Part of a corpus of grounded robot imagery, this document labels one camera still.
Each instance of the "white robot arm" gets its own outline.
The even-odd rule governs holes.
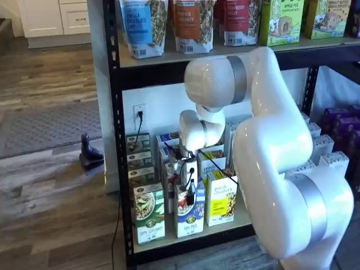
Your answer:
[[[203,118],[194,111],[180,116],[182,143],[193,152],[218,142],[224,106],[250,96],[254,117],[239,125],[232,153],[256,234],[285,269],[328,269],[349,224],[353,195],[331,168],[280,177],[304,164],[313,145],[273,51],[191,61],[184,81]]]

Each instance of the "electrical outlet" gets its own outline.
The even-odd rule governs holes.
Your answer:
[[[138,115],[138,112],[142,111],[142,124],[141,124],[141,129],[140,132],[142,130],[144,130],[146,128],[146,118],[147,118],[147,112],[146,112],[146,104],[140,104],[140,105],[134,105],[134,127],[135,127],[135,131],[137,132],[139,130],[139,125],[140,125],[140,117]]]

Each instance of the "power cord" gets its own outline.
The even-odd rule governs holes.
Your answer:
[[[135,143],[134,143],[133,147],[130,149],[131,152],[134,151],[134,149],[136,147],[136,144],[137,144],[137,140],[139,138],[140,129],[141,129],[141,125],[142,125],[143,111],[139,111],[137,114],[140,117],[140,125],[139,125],[139,130],[137,131],[137,134],[136,134]],[[115,232],[114,232],[114,237],[112,238],[112,242],[111,242],[111,265],[112,265],[112,270],[115,269],[114,268],[114,245],[115,245],[116,233],[118,232],[119,222],[120,222],[120,200],[121,200],[121,193],[120,193],[120,190],[119,190],[118,220],[116,221],[116,228],[115,228]]]
[[[137,140],[139,139],[139,134],[140,134],[140,129],[141,129],[141,125],[142,125],[142,115],[143,115],[143,112],[142,111],[139,111],[137,113],[137,115],[140,117],[140,125],[139,125],[139,129],[137,131],[137,134],[136,134],[136,140],[135,140],[135,143],[133,145],[133,147],[131,148],[131,151],[134,151],[135,147],[136,147],[136,144],[137,144]]]

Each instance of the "metal shelf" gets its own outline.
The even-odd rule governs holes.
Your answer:
[[[122,91],[183,83],[185,68],[191,59],[209,55],[245,53],[253,50],[257,46],[230,48],[222,46],[219,41],[216,40],[214,49],[210,54],[189,56],[175,52],[174,41],[171,41],[171,37],[168,36],[163,56],[134,60],[129,57],[127,46],[122,43],[118,35],[115,0],[102,0],[102,4],[127,267],[136,267],[136,265],[153,260],[159,260],[176,254],[190,252],[253,235],[255,232],[252,225],[249,224],[249,221],[246,218],[240,218],[241,216],[244,217],[243,213],[242,215],[237,215],[238,218],[240,218],[237,222],[224,224],[217,228],[206,228],[205,226],[205,231],[199,235],[177,240],[175,235],[167,229],[165,239],[147,245],[137,246],[136,232],[132,227],[129,203]],[[310,68],[302,108],[307,114],[309,114],[311,110],[318,67],[321,65],[337,65],[345,62],[360,61],[360,40],[348,37],[321,40],[301,38],[297,44],[276,46],[272,47],[272,49],[277,56],[280,69]],[[167,226],[171,226],[171,222],[165,221],[165,223],[166,222]]]

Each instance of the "floor mat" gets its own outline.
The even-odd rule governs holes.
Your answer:
[[[77,143],[84,132],[101,138],[97,101],[8,114],[0,126],[0,159]]]

